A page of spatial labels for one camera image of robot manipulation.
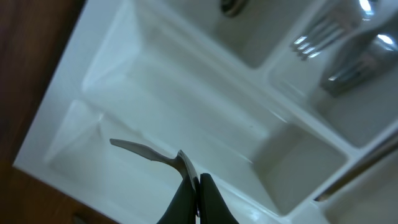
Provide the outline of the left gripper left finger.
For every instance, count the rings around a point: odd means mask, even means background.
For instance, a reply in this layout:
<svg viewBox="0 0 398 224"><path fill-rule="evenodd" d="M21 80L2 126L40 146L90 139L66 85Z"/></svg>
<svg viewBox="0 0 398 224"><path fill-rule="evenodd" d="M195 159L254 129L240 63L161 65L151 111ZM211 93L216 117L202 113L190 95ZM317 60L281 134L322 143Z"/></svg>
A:
<svg viewBox="0 0 398 224"><path fill-rule="evenodd" d="M171 203L158 224L195 224L197 215L196 194L189 177L179 185Z"/></svg>

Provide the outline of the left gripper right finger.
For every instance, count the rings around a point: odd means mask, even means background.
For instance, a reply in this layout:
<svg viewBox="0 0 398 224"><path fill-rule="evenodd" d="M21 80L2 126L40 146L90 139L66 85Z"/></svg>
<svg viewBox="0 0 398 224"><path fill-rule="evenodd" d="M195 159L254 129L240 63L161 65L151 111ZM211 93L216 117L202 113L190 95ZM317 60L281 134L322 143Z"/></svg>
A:
<svg viewBox="0 0 398 224"><path fill-rule="evenodd" d="M238 224L208 173L200 175L199 208L201 224Z"/></svg>

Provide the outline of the small dark steel teaspoon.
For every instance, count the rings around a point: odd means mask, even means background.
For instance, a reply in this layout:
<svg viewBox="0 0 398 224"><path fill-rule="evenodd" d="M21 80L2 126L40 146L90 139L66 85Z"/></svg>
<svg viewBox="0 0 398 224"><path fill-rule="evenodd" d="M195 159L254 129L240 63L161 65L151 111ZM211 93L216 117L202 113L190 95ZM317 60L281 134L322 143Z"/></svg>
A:
<svg viewBox="0 0 398 224"><path fill-rule="evenodd" d="M190 180L193 191L197 191L197 172L191 160L182 150L178 151L176 157L169 158L167 156L164 156L163 154L160 154L149 146L136 142L125 141L121 139L110 139L109 141L114 146L126 149L150 161L161 162L173 167L180 173L183 179L187 177Z"/></svg>

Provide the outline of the steel fork with curved handle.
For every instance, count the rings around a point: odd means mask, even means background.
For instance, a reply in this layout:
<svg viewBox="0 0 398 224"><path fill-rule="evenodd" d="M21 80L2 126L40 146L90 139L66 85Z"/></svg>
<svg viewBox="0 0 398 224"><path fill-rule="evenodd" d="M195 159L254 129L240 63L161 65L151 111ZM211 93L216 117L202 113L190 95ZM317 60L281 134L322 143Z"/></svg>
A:
<svg viewBox="0 0 398 224"><path fill-rule="evenodd" d="M337 98L397 66L397 30L368 30L348 39L327 65L320 87Z"/></svg>

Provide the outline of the steel fork with wide tines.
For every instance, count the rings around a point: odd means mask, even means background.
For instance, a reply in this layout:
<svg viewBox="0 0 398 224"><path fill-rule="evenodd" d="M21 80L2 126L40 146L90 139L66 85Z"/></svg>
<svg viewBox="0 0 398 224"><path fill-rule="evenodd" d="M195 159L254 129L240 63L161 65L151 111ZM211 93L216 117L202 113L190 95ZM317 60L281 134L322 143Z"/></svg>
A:
<svg viewBox="0 0 398 224"><path fill-rule="evenodd" d="M376 15L380 0L327 1L290 47L301 60L314 58Z"/></svg>

